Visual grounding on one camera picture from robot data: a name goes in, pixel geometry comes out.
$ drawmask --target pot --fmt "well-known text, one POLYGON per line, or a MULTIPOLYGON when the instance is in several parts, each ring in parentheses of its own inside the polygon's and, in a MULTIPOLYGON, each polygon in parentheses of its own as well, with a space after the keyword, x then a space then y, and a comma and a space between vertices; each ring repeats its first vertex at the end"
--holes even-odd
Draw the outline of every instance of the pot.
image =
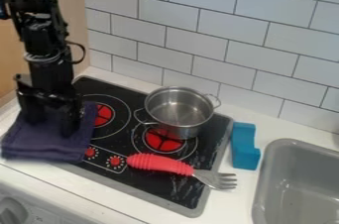
POLYGON ((164 87, 150 93, 145 99, 145 108, 134 112, 135 118, 144 125, 151 125, 157 133, 171 139, 195 138, 202 126, 213 116, 214 109, 221 105, 218 97, 201 94, 187 87, 164 87), (216 99, 218 105, 208 98, 216 99), (152 122, 139 119, 138 113, 146 110, 152 122))

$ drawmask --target tile backsplash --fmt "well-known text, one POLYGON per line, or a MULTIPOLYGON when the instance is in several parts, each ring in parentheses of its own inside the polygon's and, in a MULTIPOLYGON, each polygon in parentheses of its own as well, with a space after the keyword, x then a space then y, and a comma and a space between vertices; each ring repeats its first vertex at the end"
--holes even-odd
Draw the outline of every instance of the tile backsplash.
POLYGON ((91 64, 339 133, 339 0, 86 0, 91 64))

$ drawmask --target red fork handle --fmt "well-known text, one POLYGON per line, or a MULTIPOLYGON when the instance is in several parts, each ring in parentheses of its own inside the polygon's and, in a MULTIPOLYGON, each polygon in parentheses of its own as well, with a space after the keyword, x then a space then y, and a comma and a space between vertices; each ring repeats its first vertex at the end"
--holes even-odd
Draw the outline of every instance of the red fork handle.
POLYGON ((127 158, 127 164, 133 168, 144 170, 173 172, 181 175, 191 176, 194 168, 183 162, 167 157, 152 154, 136 154, 127 158))

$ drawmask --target pot handle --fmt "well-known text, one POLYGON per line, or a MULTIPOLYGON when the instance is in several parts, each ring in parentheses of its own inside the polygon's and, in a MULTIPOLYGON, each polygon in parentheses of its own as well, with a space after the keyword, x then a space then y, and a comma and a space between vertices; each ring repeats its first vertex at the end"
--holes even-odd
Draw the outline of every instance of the pot handle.
POLYGON ((159 123, 157 123, 157 122, 144 122, 144 121, 140 120, 139 117, 138 117, 138 112, 142 111, 143 109, 145 109, 145 108, 141 108, 141 109, 135 110, 134 113, 133 113, 134 118, 135 118, 139 123, 141 123, 141 124, 143 124, 143 125, 159 125, 159 123))
POLYGON ((210 97, 213 97, 216 100, 216 102, 218 104, 216 106, 214 106, 214 109, 219 108, 221 106, 221 100, 217 96, 215 96, 211 93, 204 94, 204 96, 210 96, 210 97))

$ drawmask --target fork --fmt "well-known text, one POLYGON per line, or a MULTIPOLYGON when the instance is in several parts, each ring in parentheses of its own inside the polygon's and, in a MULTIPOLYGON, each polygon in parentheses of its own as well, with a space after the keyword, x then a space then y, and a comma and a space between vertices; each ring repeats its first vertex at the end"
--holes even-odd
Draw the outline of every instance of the fork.
POLYGON ((235 173, 219 173, 212 170, 194 169, 183 162, 152 154, 136 154, 127 158, 132 168, 166 171, 180 175, 194 176, 208 187, 218 190, 233 189, 237 186, 235 173))

